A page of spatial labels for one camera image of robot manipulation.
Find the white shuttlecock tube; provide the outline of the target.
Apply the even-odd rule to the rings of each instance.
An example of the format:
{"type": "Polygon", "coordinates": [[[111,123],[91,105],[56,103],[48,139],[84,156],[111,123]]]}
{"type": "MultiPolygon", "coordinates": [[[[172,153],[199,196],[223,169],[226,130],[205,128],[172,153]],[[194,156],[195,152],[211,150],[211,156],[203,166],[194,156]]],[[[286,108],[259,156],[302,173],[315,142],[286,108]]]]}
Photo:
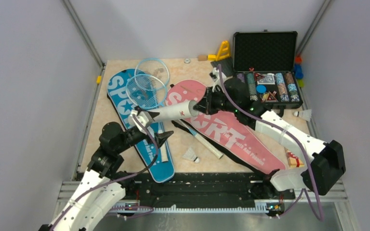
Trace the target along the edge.
{"type": "MultiPolygon", "coordinates": [[[[137,111],[148,111],[151,117],[154,119],[154,123],[163,122],[163,121],[171,121],[171,120],[178,120],[178,119],[185,119],[196,117],[198,115],[198,111],[194,110],[194,105],[197,103],[195,100],[185,101],[182,103],[177,103],[165,107],[160,107],[152,110],[145,110],[139,107],[135,107],[133,110],[137,111]]],[[[132,113],[130,113],[128,117],[128,122],[130,125],[134,125],[132,119],[132,113]]]]}

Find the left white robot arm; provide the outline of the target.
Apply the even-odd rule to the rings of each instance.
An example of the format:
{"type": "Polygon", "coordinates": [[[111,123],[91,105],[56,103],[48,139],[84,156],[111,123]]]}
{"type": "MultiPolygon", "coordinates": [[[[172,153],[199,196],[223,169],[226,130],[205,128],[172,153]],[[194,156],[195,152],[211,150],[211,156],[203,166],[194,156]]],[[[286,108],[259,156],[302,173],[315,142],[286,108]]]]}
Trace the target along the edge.
{"type": "Polygon", "coordinates": [[[93,154],[90,163],[77,189],[56,218],[43,224],[41,231],[92,231],[121,199],[129,199],[135,193],[129,174],[119,171],[124,159],[122,153],[136,144],[146,141],[157,151],[173,131],[155,133],[142,132],[134,126],[123,130],[117,122],[103,126],[99,137],[100,146],[93,154]]]}

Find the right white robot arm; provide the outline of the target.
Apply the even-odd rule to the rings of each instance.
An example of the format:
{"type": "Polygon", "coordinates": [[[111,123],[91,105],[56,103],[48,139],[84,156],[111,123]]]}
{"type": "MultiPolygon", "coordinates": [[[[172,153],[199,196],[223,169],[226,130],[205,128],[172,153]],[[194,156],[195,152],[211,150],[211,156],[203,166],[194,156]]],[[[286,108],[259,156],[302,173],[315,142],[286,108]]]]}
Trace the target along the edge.
{"type": "Polygon", "coordinates": [[[307,164],[272,171],[270,181],[263,185],[264,194],[277,198],[287,189],[308,188],[326,195],[346,172],[342,145],[335,140],[326,142],[314,138],[283,120],[264,103],[251,100],[248,88],[239,79],[229,79],[224,85],[221,91],[207,87],[193,108],[206,115],[230,112],[239,123],[277,141],[307,164]]]}

